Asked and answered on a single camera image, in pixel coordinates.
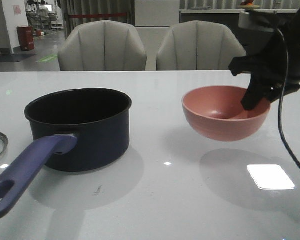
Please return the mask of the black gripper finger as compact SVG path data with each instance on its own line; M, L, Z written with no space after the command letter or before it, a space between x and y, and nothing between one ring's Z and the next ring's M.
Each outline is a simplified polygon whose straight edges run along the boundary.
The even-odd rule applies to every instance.
M275 87L270 90L267 100L271 103L279 100L282 96L286 96L299 91L300 84L288 84L285 87Z
M264 79L260 75L251 73L250 83L241 100L241 105L245 110L251 111L267 96L268 92L269 86L264 83Z

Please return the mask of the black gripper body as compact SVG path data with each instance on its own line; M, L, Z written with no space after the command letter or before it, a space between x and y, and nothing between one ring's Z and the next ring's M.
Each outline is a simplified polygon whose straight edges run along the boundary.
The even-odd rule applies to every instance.
M261 76L267 86L300 83L300 11L292 19L275 12L245 10L239 14L241 29L272 33L262 49L235 57L229 69L236 76L248 72Z

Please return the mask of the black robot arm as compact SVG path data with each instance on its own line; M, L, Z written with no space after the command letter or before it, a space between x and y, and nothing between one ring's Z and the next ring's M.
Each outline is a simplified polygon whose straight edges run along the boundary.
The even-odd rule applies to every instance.
M262 99L271 103L300 89L300 8L291 20L275 12L245 10L238 26L272 37L253 55L235 57L228 68L233 76L250 73L248 89L241 100L245 110L254 109Z

